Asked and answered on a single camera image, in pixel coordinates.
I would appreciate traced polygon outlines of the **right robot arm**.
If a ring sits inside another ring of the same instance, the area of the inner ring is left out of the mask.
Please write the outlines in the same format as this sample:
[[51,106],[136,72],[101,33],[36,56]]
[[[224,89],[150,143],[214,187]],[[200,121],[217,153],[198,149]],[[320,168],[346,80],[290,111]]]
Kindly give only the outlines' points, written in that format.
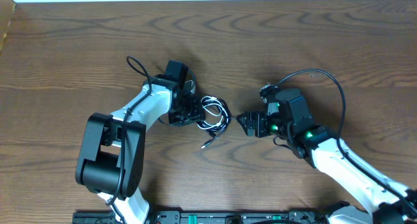
[[285,140],[297,158],[348,191],[375,223],[416,219],[416,191],[376,170],[329,127],[317,124],[300,90],[267,87],[260,94],[265,110],[237,116],[246,135]]

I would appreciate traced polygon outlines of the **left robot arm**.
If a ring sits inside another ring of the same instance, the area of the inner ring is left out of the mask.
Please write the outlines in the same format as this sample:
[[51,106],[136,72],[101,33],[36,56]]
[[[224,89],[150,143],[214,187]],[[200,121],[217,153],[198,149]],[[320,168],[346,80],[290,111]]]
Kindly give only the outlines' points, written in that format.
[[150,204],[138,188],[147,130],[168,112],[190,117],[195,84],[195,79],[150,77],[124,107],[109,115],[94,113],[87,120],[75,179],[105,200],[120,222],[147,220]]

